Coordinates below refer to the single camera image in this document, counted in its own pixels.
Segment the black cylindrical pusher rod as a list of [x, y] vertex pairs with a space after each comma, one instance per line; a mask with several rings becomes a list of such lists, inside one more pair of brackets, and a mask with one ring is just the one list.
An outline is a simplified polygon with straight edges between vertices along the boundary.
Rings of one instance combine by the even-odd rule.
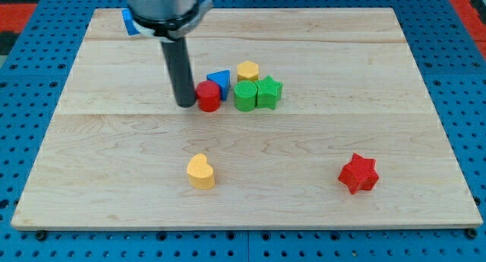
[[196, 95], [186, 39], [161, 42], [161, 46], [176, 104], [182, 108], [192, 107], [196, 103]]

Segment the blue block behind arm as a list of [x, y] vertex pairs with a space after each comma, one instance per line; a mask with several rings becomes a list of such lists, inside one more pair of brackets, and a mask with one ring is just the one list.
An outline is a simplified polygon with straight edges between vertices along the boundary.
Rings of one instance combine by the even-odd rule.
[[135, 36], [139, 34], [139, 31], [134, 26], [134, 20], [131, 15], [131, 12], [128, 8], [124, 8], [121, 10], [121, 16], [124, 21], [125, 29], [129, 36]]

